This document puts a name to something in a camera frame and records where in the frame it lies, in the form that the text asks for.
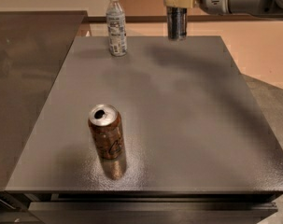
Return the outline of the blue silver redbull can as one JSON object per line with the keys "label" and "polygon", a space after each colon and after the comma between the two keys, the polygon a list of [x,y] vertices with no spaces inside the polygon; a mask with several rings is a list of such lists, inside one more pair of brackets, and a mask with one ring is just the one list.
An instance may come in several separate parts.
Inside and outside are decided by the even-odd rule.
{"label": "blue silver redbull can", "polygon": [[184,40],[187,36],[187,9],[167,7],[168,39],[172,41]]}

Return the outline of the brown opened soda can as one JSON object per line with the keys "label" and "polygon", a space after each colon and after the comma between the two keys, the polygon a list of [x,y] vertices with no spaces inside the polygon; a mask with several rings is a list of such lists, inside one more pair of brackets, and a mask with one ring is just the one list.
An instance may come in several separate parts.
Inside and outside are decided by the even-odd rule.
{"label": "brown opened soda can", "polygon": [[118,158],[124,150],[120,112],[112,105],[96,105],[89,112],[88,126],[98,155],[107,160]]}

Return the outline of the clear plastic water bottle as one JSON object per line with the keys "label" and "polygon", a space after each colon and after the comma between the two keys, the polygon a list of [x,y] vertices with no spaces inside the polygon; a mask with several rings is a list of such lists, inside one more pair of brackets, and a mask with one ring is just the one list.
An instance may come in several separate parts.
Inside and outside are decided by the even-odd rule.
{"label": "clear plastic water bottle", "polygon": [[106,25],[110,53],[117,57],[125,55],[127,53],[125,13],[120,5],[120,0],[109,0],[106,10]]}

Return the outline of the dark side table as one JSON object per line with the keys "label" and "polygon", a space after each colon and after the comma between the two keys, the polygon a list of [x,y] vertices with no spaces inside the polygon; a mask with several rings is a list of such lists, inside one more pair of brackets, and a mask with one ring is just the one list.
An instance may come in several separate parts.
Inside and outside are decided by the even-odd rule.
{"label": "dark side table", "polygon": [[0,191],[86,17],[85,11],[0,11]]}

